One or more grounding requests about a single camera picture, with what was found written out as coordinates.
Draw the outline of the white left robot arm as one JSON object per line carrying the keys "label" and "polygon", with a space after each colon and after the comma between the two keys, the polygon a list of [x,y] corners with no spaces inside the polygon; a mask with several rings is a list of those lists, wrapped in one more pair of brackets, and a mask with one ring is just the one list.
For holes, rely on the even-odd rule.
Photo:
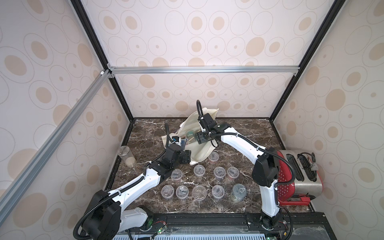
{"label": "white left robot arm", "polygon": [[84,215],[73,229],[76,240],[111,240],[121,231],[142,227],[148,223],[148,212],[142,208],[126,208],[146,191],[158,186],[179,165],[191,162],[191,151],[171,143],[169,125],[166,129],[166,147],[150,161],[143,173],[127,184],[105,192],[98,191],[91,199]]}

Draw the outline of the cream canvas starry night bag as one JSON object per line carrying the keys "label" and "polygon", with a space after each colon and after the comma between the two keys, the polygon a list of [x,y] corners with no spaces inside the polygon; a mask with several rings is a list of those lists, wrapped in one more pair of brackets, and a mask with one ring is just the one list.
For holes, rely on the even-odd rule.
{"label": "cream canvas starry night bag", "polygon": [[[193,131],[195,134],[201,131],[201,126],[198,122],[198,112],[195,111],[192,113],[183,123],[180,124],[180,128],[176,133],[170,133],[170,137],[186,137],[188,131]],[[196,165],[200,162],[206,160],[206,158],[211,154],[215,147],[211,144],[210,141],[199,144],[196,139],[188,140],[186,150],[191,151],[191,162],[190,165]]]}

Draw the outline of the large clear seed jar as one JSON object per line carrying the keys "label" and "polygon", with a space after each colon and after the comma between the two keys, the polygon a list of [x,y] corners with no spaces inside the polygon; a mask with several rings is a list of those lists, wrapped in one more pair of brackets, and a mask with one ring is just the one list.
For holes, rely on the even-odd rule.
{"label": "large clear seed jar", "polygon": [[246,187],[242,184],[235,184],[232,188],[230,197],[234,203],[239,203],[244,200],[246,195],[247,195]]}

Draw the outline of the clear seed jar row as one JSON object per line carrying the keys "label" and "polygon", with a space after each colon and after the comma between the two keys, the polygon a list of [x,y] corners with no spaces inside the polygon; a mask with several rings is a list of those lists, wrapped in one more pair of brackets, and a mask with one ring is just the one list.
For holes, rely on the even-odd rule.
{"label": "clear seed jar row", "polygon": [[219,161],[219,154],[216,151],[212,151],[208,156],[208,162],[210,164],[216,164]]}

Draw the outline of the orange seed jar clear lid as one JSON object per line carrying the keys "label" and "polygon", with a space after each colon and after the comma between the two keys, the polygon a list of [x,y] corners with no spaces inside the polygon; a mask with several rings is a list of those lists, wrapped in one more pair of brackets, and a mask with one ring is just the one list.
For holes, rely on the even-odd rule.
{"label": "orange seed jar clear lid", "polygon": [[196,178],[201,179],[206,173],[206,168],[202,165],[196,165],[194,167],[194,175]]}

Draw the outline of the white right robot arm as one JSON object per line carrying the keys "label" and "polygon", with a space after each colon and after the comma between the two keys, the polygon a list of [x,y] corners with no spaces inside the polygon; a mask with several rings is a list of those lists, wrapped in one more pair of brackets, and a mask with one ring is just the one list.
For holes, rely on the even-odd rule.
{"label": "white right robot arm", "polygon": [[[279,156],[276,149],[258,145],[229,124],[217,123],[209,113],[204,114],[199,100],[197,100],[197,113],[201,126],[201,131],[196,134],[199,144],[223,142],[239,151],[254,165],[252,178],[259,185],[262,198],[261,224],[266,230],[274,229],[282,218],[278,187],[295,181],[296,173],[293,166]],[[280,162],[283,162],[291,173],[291,177],[283,182],[278,180]]]}

